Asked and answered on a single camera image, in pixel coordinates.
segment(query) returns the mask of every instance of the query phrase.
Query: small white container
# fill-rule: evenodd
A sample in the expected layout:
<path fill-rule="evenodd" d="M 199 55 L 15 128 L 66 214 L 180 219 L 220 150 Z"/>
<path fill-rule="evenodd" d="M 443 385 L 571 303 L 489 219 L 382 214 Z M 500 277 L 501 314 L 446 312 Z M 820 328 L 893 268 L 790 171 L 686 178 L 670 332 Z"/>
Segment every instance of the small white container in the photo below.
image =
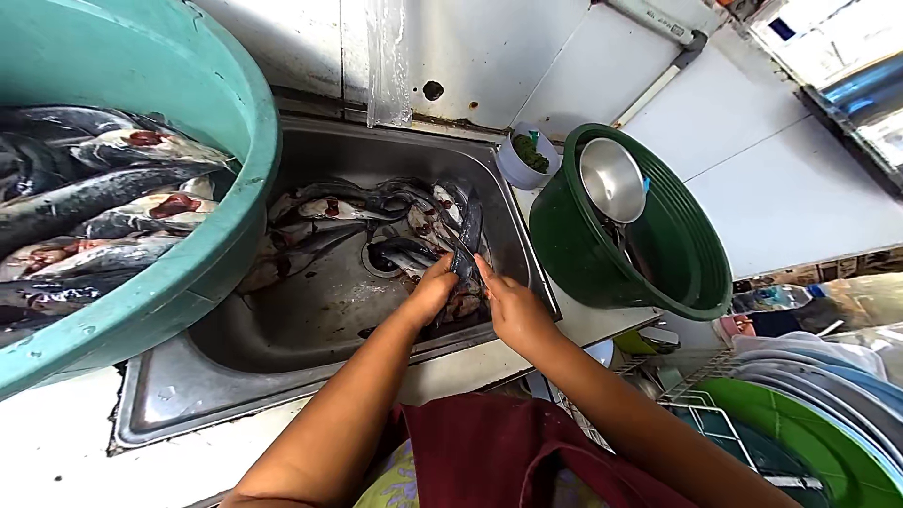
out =
<path fill-rule="evenodd" d="M 539 173 L 535 169 L 524 164 L 524 161 L 520 160 L 520 157 L 517 156 L 517 152 L 514 151 L 514 146 L 511 144 L 511 140 L 514 139 L 514 136 L 517 136 L 518 134 L 530 136 L 531 130 L 539 132 L 539 139 L 536 140 L 536 151 L 543 157 L 549 159 L 548 173 Z M 545 137 L 542 131 L 539 130 L 539 127 L 526 122 L 518 122 L 514 126 L 514 132 L 505 138 L 502 146 L 498 149 L 498 152 L 496 153 L 496 165 L 498 166 L 499 171 L 502 172 L 502 176 L 504 176 L 512 185 L 518 189 L 529 191 L 535 189 L 543 182 L 543 180 L 555 174 L 558 171 L 558 168 L 561 167 L 562 162 L 561 157 L 555 152 L 555 147 L 552 146 L 552 142 Z"/>

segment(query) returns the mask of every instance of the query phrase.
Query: hole in wall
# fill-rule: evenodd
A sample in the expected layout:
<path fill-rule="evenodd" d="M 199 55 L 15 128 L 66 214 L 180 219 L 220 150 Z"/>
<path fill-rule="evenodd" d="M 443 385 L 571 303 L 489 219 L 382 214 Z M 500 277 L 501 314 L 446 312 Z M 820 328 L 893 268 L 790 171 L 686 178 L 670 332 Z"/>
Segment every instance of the hole in wall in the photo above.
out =
<path fill-rule="evenodd" d="M 442 96 L 445 89 L 436 81 L 426 81 L 424 85 L 424 96 L 426 100 L 436 100 Z"/>

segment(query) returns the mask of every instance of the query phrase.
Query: person's arm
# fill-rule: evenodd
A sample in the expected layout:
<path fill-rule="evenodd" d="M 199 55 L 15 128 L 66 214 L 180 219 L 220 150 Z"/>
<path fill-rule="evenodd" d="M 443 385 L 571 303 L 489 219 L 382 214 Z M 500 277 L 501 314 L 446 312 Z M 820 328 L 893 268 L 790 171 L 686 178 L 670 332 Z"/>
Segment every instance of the person's arm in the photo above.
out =
<path fill-rule="evenodd" d="M 458 276 L 447 254 L 245 473 L 223 508 L 336 506 L 358 491 L 417 333 L 445 305 Z"/>
<path fill-rule="evenodd" d="M 702 506 L 798 506 L 565 337 L 542 302 L 482 258 L 499 338 L 567 396 L 619 456 Z"/>

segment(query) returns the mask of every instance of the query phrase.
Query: stacked plates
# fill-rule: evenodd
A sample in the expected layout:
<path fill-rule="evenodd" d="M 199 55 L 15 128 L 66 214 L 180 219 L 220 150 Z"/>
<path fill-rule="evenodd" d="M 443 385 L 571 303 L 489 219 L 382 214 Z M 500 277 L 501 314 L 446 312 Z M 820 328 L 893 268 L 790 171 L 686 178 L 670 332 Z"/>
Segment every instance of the stacked plates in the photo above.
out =
<path fill-rule="evenodd" d="M 733 379 L 700 383 L 733 418 L 793 450 L 836 506 L 903 507 L 903 390 L 806 349 L 736 358 Z"/>

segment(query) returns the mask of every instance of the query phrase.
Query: green herbs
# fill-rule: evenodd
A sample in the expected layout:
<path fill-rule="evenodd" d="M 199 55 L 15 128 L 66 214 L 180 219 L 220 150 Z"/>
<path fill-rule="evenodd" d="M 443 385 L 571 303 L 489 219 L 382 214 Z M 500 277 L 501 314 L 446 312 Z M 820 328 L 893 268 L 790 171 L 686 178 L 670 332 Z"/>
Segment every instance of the green herbs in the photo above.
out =
<path fill-rule="evenodd" d="M 520 157 L 520 160 L 524 161 L 524 164 L 539 173 L 548 173 L 549 159 L 536 152 L 536 143 L 533 142 L 530 136 L 518 134 L 511 140 L 511 144 L 514 146 L 514 151 Z"/>

